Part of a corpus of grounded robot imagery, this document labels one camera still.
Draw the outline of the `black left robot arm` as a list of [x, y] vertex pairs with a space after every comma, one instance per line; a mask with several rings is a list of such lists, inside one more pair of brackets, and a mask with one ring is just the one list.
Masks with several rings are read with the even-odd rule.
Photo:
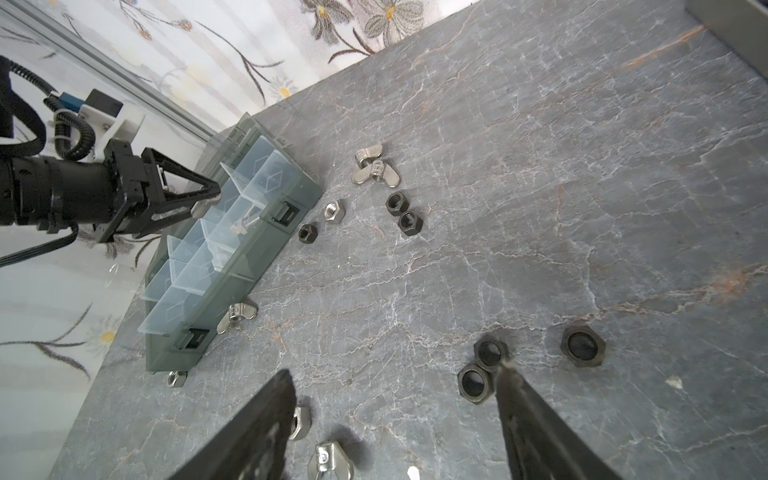
[[156, 149], [133, 153], [144, 119], [99, 90], [73, 97], [2, 58], [1, 223], [52, 235], [71, 231], [3, 257], [3, 266], [72, 244], [82, 225], [93, 227], [97, 243], [140, 239], [201, 216], [218, 201], [216, 181]]

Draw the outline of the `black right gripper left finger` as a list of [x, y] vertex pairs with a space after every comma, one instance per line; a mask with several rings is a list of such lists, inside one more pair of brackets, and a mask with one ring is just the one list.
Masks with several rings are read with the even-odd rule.
[[278, 371], [173, 479], [280, 479], [297, 406], [290, 371]]

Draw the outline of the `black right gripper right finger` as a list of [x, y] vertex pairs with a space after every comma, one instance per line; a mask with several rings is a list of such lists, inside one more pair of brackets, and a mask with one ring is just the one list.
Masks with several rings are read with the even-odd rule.
[[513, 479], [617, 479], [527, 382], [512, 362], [495, 376], [496, 400]]

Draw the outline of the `steel wing nut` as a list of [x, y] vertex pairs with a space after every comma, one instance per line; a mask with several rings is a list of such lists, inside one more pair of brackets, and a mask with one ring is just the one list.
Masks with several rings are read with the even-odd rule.
[[351, 175], [352, 182], [362, 185], [369, 180], [383, 182], [389, 188], [396, 188], [401, 182], [399, 174], [382, 159], [384, 146], [381, 143], [359, 149], [355, 153], [358, 170]]
[[216, 333], [218, 335], [224, 334], [230, 327], [243, 320], [253, 320], [258, 315], [259, 308], [257, 305], [250, 303], [236, 303], [231, 304], [225, 315], [221, 318], [216, 327]]
[[354, 465], [337, 441], [318, 443], [307, 465], [309, 480], [354, 478]]

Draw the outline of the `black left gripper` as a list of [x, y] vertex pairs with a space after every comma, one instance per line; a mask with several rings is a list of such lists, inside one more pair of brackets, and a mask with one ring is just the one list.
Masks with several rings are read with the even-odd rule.
[[152, 148], [141, 156], [127, 141], [110, 140], [103, 165], [112, 186], [110, 217], [94, 224], [98, 243], [116, 235], [135, 239], [204, 215], [218, 203], [219, 184]]

